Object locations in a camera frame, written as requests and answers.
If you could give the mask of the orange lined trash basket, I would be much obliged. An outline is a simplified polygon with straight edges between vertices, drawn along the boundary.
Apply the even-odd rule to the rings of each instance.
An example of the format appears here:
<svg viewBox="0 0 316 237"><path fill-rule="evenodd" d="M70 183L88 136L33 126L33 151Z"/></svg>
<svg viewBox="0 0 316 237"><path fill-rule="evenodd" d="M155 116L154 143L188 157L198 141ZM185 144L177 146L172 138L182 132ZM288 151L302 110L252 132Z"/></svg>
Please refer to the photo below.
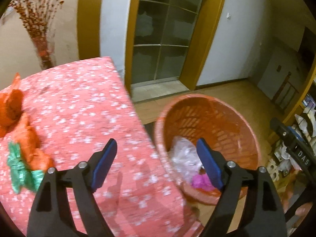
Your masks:
<svg viewBox="0 0 316 237"><path fill-rule="evenodd" d="M155 122L156 150L176 187L187 198L202 204L216 205L220 192L194 189L174 169L168 152L175 136L182 136L193 144L202 137L226 160L234 161L243 168L255 170L261 161L255 133L245 118L229 104L202 94L182 95L174 99Z"/></svg>

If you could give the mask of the red branch vase decoration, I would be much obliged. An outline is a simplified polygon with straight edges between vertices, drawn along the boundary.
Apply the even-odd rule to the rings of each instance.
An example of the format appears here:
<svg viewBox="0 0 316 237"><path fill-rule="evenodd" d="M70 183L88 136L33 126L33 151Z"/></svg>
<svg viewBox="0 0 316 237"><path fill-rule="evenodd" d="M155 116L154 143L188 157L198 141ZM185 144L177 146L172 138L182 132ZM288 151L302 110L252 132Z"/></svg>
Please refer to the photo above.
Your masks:
<svg viewBox="0 0 316 237"><path fill-rule="evenodd" d="M18 14L27 31L43 70L54 67L53 46L49 44L49 35L53 34L53 22L63 0L12 0L12 7Z"/></svg>

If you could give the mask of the red floral tablecloth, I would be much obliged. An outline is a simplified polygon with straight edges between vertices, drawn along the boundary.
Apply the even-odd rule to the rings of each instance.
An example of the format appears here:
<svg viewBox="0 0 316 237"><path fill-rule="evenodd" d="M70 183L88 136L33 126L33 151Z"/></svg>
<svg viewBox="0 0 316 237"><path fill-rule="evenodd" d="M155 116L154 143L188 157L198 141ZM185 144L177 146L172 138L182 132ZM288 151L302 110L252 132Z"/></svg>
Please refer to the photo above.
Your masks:
<svg viewBox="0 0 316 237"><path fill-rule="evenodd" d="M197 236L202 226L165 171L109 57L21 80L23 109L58 170L103 149L116 158L94 197L115 236Z"/></svg>

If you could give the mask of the purple plastic bag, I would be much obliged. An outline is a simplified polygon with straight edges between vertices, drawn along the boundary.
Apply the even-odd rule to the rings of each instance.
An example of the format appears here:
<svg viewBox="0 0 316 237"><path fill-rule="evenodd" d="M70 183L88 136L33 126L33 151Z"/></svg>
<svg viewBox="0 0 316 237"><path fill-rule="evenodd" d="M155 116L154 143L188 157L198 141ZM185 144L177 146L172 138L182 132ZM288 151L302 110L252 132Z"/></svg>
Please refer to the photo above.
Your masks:
<svg viewBox="0 0 316 237"><path fill-rule="evenodd" d="M206 192L211 192L215 189L207 174L196 174L193 176L191 186Z"/></svg>

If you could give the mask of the orange plastic bag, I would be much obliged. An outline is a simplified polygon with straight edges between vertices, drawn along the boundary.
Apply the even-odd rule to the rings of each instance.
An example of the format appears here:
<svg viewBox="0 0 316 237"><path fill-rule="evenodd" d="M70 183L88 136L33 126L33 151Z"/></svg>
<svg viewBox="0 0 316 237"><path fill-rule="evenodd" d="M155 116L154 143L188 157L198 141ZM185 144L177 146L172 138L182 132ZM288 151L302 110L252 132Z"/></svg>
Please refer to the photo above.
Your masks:
<svg viewBox="0 0 316 237"><path fill-rule="evenodd" d="M21 77L16 73L7 92L1 93L1 138L19 121L22 114L23 92L20 90Z"/></svg>
<svg viewBox="0 0 316 237"><path fill-rule="evenodd" d="M40 149L39 136L25 112L22 113L14 129L13 140L20 145L22 158L31 171L47 172L50 167L55 166L53 159Z"/></svg>

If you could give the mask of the teal green plastic bag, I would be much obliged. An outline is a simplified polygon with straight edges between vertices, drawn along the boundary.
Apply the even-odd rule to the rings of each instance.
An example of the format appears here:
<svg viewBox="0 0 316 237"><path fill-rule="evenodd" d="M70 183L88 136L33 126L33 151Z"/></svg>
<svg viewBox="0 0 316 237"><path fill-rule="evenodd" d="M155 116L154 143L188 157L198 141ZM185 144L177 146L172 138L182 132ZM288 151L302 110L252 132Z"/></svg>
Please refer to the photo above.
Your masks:
<svg viewBox="0 0 316 237"><path fill-rule="evenodd" d="M7 166L10 168L11 186L16 194L19 194L22 188L26 188L36 193L44 178L42 170L31 170L24 162L20 145L18 143L8 143Z"/></svg>

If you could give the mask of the glass sliding door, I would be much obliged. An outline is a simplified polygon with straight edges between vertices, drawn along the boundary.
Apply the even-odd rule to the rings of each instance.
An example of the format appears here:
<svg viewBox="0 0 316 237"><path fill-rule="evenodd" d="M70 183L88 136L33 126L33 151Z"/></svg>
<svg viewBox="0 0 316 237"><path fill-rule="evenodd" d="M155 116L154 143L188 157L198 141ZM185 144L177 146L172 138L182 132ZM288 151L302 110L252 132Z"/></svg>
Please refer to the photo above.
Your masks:
<svg viewBox="0 0 316 237"><path fill-rule="evenodd" d="M202 0L139 0L133 85L178 79Z"/></svg>

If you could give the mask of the white plastic bag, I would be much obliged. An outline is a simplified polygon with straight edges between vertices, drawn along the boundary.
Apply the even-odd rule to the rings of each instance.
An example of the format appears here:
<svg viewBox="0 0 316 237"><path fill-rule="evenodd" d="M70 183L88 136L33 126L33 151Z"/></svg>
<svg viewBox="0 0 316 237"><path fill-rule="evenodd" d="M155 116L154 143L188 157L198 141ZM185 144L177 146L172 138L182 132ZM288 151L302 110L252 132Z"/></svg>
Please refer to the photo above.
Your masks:
<svg viewBox="0 0 316 237"><path fill-rule="evenodd" d="M168 155L175 170L187 182L190 182L202 167L195 145L182 136L173 138Z"/></svg>

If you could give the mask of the wooden chair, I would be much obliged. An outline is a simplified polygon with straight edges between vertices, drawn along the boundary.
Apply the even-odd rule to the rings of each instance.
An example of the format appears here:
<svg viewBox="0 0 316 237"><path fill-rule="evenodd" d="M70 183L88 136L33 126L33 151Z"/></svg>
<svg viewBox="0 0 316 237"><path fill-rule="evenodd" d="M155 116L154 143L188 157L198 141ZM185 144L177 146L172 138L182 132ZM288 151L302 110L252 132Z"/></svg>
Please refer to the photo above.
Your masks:
<svg viewBox="0 0 316 237"><path fill-rule="evenodd" d="M279 89L272 98L272 103L284 113L292 100L298 94L298 90L290 82L291 72L288 72Z"/></svg>

